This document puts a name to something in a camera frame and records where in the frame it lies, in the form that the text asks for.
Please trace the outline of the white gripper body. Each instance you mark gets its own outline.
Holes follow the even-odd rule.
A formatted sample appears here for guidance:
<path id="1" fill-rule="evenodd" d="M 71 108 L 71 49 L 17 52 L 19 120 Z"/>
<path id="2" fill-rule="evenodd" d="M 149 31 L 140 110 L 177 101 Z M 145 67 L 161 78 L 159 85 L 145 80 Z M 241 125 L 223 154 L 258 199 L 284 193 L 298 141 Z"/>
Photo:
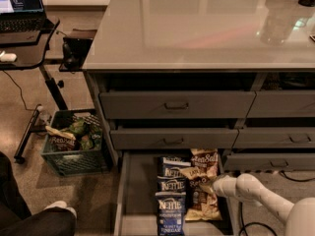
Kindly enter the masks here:
<path id="1" fill-rule="evenodd" d="M 235 197 L 236 196 L 236 178 L 227 177 L 213 183 L 215 193 L 220 197 Z"/>

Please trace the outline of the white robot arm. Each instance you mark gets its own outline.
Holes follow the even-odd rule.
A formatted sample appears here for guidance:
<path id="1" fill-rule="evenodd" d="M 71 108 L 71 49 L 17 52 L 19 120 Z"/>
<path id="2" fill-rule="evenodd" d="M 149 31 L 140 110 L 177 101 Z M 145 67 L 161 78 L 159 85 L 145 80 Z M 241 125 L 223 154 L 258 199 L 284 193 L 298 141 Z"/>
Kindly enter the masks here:
<path id="1" fill-rule="evenodd" d="M 201 184 L 203 191 L 241 202 L 259 203 L 284 225 L 284 236 L 315 236 L 315 198 L 292 203 L 265 187 L 255 176 L 222 174 Z"/>

